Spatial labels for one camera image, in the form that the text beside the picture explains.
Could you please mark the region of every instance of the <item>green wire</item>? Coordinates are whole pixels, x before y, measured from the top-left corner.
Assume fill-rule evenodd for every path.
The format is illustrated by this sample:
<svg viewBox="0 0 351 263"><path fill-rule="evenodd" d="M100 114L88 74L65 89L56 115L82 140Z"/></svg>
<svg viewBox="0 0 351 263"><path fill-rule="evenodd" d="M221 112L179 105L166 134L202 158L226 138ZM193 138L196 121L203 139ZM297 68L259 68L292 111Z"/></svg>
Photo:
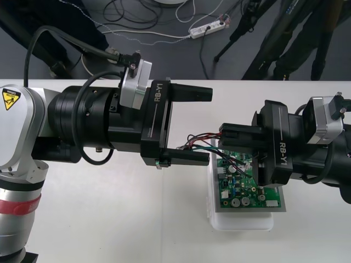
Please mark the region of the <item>green wire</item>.
<svg viewBox="0 0 351 263"><path fill-rule="evenodd" d="M197 150L219 150L218 147L198 147L195 149L192 149L192 151L197 151Z"/></svg>

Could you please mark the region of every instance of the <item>green circuit board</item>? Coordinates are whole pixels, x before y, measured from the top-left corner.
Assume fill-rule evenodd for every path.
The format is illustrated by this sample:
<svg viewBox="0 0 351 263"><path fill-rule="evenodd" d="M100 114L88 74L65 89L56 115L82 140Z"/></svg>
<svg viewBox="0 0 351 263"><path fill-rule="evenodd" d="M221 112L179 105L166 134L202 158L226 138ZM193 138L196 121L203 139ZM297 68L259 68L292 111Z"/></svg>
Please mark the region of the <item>green circuit board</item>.
<svg viewBox="0 0 351 263"><path fill-rule="evenodd" d="M247 175L252 176L252 157L243 153L224 151L245 165L238 165ZM219 197L221 208L280 208L278 188L258 187L253 178L242 175L224 159L217 159Z"/></svg>

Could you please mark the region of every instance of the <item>warning sticker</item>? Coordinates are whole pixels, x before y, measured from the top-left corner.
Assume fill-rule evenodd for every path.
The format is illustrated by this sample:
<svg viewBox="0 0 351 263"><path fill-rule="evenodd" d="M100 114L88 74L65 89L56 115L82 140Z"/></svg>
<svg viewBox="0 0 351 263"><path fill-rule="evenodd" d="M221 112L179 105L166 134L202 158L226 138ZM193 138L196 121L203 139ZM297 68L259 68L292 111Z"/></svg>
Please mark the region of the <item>warning sticker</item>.
<svg viewBox="0 0 351 263"><path fill-rule="evenodd" d="M9 89L2 90L2 98L4 99L5 108L7 111L16 103L16 101L18 101L20 97L21 93L19 92L14 92Z"/></svg>

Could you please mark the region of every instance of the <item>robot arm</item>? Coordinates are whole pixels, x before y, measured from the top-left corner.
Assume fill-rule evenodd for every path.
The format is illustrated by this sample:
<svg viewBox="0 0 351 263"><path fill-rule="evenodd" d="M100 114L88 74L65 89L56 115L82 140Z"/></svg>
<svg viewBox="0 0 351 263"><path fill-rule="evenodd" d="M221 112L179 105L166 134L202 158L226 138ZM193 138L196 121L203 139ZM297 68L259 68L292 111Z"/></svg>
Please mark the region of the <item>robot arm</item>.
<svg viewBox="0 0 351 263"><path fill-rule="evenodd" d="M126 83L122 77L120 86ZM146 165L159 169L171 164L209 163L207 153L170 149L167 141L173 102L211 101L212 89L153 81L150 88L145 87L137 110L132 108L140 96L136 89L135 99L129 100L131 107L127 107L121 105L121 94L128 88L88 87L78 102L77 122L73 123L81 89L68 87L58 93L17 85L0 88L0 259L24 256L48 170L43 161L77 163L83 147L94 147L97 151L138 152Z"/></svg>
<svg viewBox="0 0 351 263"><path fill-rule="evenodd" d="M253 177L259 186L278 187L289 179L323 182L340 189L351 204L351 126L343 114L350 100L336 96L311 98L302 116L287 106L265 101L252 126L224 123L219 147L253 155Z"/></svg>

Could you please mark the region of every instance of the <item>white power strip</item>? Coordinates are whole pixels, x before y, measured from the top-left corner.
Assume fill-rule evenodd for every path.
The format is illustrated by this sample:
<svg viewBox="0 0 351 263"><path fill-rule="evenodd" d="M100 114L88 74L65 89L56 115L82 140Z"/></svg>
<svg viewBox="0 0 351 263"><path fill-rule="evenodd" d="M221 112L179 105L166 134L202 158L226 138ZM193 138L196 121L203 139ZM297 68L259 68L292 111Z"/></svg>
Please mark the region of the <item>white power strip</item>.
<svg viewBox="0 0 351 263"><path fill-rule="evenodd" d="M218 21L209 23L207 25L203 25L197 28L192 28L190 30L190 35L193 39L195 39L195 38L202 37L205 34L205 32L206 32L206 35L209 35L211 33L222 30L224 28L225 28L225 23L218 20Z"/></svg>

